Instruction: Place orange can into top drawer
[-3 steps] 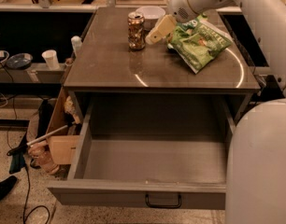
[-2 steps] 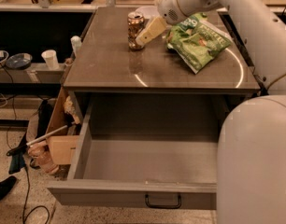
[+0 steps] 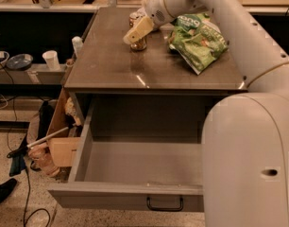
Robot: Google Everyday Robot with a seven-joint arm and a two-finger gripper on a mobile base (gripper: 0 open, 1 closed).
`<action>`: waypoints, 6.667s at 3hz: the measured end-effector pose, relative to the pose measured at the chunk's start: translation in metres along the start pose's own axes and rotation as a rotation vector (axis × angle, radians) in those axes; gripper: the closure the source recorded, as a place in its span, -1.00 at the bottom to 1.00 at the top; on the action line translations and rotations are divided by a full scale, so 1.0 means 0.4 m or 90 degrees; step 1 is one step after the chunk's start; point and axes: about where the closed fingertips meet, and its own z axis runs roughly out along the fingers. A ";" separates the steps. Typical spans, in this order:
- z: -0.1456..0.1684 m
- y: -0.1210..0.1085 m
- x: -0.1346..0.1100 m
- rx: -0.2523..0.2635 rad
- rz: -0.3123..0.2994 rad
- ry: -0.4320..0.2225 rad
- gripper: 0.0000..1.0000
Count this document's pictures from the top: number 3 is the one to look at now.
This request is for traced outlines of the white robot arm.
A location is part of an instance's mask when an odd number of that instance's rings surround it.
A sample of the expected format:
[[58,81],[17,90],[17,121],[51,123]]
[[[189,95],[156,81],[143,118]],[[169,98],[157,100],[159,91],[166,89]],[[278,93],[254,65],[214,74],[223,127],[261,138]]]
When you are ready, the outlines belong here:
[[289,56],[237,0],[144,0],[124,40],[206,8],[229,44],[246,93],[209,112],[202,135],[207,227],[289,227]]

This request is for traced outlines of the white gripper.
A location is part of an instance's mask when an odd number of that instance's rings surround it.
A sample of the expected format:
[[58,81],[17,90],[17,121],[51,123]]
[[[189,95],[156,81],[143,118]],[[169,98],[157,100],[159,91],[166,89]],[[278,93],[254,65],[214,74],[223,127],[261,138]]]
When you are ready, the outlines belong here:
[[139,19],[124,36],[123,40],[126,44],[136,43],[149,34],[154,27],[159,28],[170,21],[164,0],[144,0],[142,6],[131,13],[132,18]]

